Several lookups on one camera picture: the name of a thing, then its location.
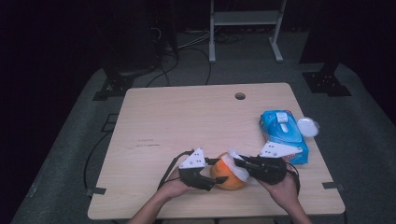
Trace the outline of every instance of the table top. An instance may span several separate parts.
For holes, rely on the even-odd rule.
[[[238,100],[237,93],[246,98]],[[130,89],[125,95],[88,211],[92,219],[130,218],[156,191],[172,159],[201,147],[216,158],[228,149],[257,155],[265,142],[259,126],[265,110],[287,109],[303,117],[287,83]],[[341,214],[344,203],[314,138],[305,139],[309,163],[300,172],[300,202],[308,215]],[[187,156],[179,159],[179,165]],[[209,176],[210,166],[201,172]],[[259,183],[250,178],[238,190],[214,187],[175,198],[158,218],[284,216]]]

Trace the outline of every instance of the orange fruit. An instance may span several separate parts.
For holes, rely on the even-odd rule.
[[[231,170],[227,164],[221,159],[222,156],[228,154],[228,152],[221,153],[218,156],[220,159],[210,168],[210,176],[215,179],[219,176],[228,176],[228,179],[222,183],[217,184],[222,189],[239,189],[246,185],[246,183],[240,180]]]

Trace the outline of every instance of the person's left hand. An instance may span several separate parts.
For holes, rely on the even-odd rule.
[[[169,200],[171,200],[193,189],[196,188],[189,187],[180,180],[180,177],[178,175],[178,169],[176,168],[166,179],[165,183],[159,189],[159,191],[162,194],[166,195]]]

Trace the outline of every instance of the dark background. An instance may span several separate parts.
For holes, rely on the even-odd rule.
[[[2,222],[9,222],[18,209],[81,90],[102,67],[101,55],[109,52],[108,44],[133,66],[153,63],[149,54],[136,62],[141,45],[121,44],[128,24],[122,24],[109,6],[105,0],[0,2]],[[150,5],[148,15],[158,15],[153,13],[159,9],[155,6],[155,2]],[[266,9],[276,7],[276,1],[231,1],[230,5],[217,1],[218,8],[227,6]],[[395,9],[390,0],[289,0],[282,29],[301,32],[311,27],[301,63],[335,57],[360,76],[395,122],[391,98],[396,83]],[[175,12],[170,20],[178,32],[208,28],[207,0],[176,0]],[[133,36],[147,34],[141,27],[135,29]],[[123,47],[134,54],[122,52]]]

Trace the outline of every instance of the wet wipes package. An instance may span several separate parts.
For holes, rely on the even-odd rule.
[[[318,134],[318,125],[310,118],[296,122],[288,110],[268,110],[261,115],[260,126],[265,140],[292,147],[299,147],[302,152],[290,158],[291,164],[308,163],[309,149],[304,140]]]

